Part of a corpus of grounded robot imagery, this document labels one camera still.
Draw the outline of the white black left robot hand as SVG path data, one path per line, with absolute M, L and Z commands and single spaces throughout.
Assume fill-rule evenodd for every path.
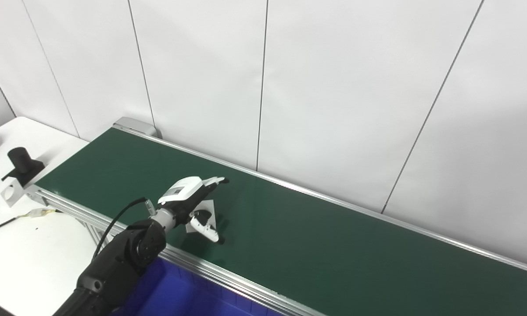
M 205 180 L 199 176 L 183 178 L 159 198 L 151 219 L 158 222 L 165 233 L 184 225 L 211 242 L 224 244 L 225 239 L 216 229 L 214 202 L 205 199 L 217 186 L 227 183 L 227 178 L 217 176 Z

